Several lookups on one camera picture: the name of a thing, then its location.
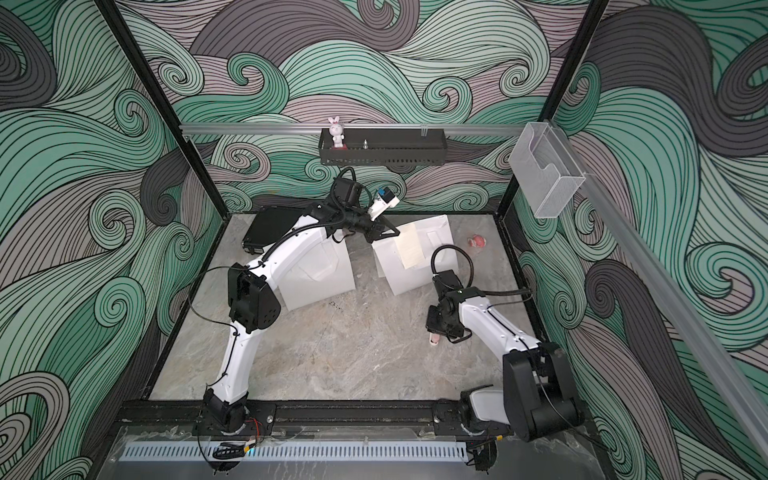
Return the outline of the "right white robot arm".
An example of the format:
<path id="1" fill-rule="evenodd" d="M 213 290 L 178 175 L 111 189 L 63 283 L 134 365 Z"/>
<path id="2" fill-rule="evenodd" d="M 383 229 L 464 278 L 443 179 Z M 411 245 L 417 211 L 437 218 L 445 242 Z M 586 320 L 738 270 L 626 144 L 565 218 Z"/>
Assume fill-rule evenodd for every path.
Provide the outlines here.
<path id="1" fill-rule="evenodd" d="M 449 270 L 432 277 L 438 301 L 426 329 L 452 344 L 478 339 L 499 360 L 502 383 L 461 393 L 460 422 L 470 435 L 504 433 L 530 441 L 581 425 L 584 415 L 563 348 L 514 325 L 487 291 L 461 283 Z"/>

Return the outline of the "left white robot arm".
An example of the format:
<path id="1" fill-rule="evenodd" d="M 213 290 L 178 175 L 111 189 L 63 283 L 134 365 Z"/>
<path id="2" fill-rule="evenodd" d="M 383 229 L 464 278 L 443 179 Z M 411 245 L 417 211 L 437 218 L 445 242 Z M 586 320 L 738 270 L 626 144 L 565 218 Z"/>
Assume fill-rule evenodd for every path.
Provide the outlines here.
<path id="1" fill-rule="evenodd" d="M 319 202 L 299 216 L 264 253 L 246 265 L 235 263 L 229 268 L 229 326 L 233 332 L 218 378 L 205 388 L 203 396 L 208 413 L 223 432 L 236 434 L 245 427 L 249 372 L 263 331 L 280 315 L 281 304 L 275 294 L 280 281 L 339 229 L 362 233 L 369 243 L 398 236 L 397 227 L 383 217 L 398 203 L 398 198 L 379 198 L 365 209 Z"/>

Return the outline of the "cream lined paper receipt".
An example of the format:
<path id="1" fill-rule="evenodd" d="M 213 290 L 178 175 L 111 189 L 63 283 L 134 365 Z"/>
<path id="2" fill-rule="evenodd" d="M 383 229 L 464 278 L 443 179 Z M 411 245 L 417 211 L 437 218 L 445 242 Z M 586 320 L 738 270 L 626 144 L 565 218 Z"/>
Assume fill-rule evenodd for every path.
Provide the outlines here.
<path id="1" fill-rule="evenodd" d="M 400 235 L 395 238 L 395 245 L 404 269 L 418 267 L 424 261 L 418 231 L 413 223 L 398 228 Z"/>

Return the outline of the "white non-woven bag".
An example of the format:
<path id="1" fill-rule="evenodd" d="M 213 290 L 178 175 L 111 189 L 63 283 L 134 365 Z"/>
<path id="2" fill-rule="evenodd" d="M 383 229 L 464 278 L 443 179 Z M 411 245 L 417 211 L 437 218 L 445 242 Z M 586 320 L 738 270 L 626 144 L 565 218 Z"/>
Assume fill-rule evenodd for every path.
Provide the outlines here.
<path id="1" fill-rule="evenodd" d="M 289 311 L 356 288 L 346 241 L 327 239 L 310 250 L 279 283 Z"/>
<path id="2" fill-rule="evenodd" d="M 394 295 L 427 285 L 432 281 L 431 257 L 443 245 L 453 244 L 446 215 L 433 216 L 398 226 L 397 237 L 372 243 L 378 273 Z"/>

